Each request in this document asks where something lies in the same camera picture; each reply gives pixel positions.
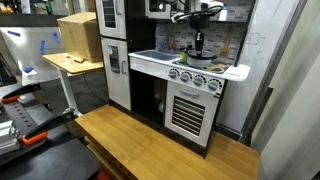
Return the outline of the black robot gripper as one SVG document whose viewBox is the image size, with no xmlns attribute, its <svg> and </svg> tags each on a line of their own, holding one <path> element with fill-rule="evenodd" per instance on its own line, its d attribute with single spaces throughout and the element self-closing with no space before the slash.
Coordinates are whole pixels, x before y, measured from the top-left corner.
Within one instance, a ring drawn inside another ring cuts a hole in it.
<svg viewBox="0 0 320 180">
<path fill-rule="evenodd" d="M 190 28 L 197 31 L 195 49 L 198 57 L 201 56 L 203 48 L 203 33 L 201 31 L 210 26 L 210 18 L 220 13 L 222 9 L 222 5 L 201 4 L 199 10 L 193 12 L 178 11 L 171 17 L 173 23 L 188 21 Z"/>
</svg>

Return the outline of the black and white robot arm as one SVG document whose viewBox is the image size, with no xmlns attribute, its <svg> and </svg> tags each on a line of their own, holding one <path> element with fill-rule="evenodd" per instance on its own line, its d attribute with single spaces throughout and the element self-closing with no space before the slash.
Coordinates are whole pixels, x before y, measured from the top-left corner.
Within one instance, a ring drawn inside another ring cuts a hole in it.
<svg viewBox="0 0 320 180">
<path fill-rule="evenodd" d="M 170 20 L 172 23 L 188 21 L 196 31 L 195 53 L 202 56 L 204 33 L 210 26 L 210 18 L 223 10 L 224 4 L 218 0 L 145 0 L 145 15 L 151 19 Z"/>
</svg>

